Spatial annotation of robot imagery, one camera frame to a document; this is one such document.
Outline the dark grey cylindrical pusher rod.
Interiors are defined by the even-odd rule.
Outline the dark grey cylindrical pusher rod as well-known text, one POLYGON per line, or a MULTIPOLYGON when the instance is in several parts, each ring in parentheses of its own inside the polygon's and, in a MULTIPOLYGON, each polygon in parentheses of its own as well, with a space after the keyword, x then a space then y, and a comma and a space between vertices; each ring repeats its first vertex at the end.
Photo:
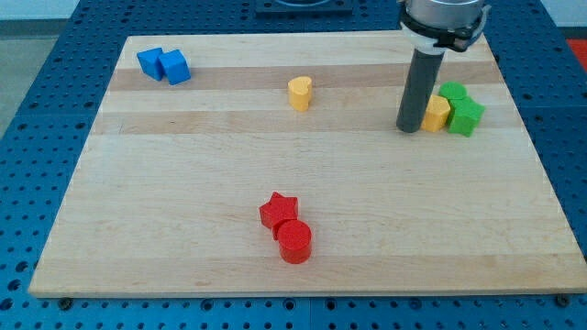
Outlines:
POLYGON ((414 49, 404 85, 396 126, 405 133, 420 129, 444 53, 427 54, 414 49))

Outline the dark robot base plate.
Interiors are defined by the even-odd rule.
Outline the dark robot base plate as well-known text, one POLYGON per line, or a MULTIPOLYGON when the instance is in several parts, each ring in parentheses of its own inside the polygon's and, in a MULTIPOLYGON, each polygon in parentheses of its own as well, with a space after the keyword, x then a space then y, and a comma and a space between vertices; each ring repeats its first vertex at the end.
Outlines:
POLYGON ((351 14, 353 0, 256 0, 257 16, 351 14))

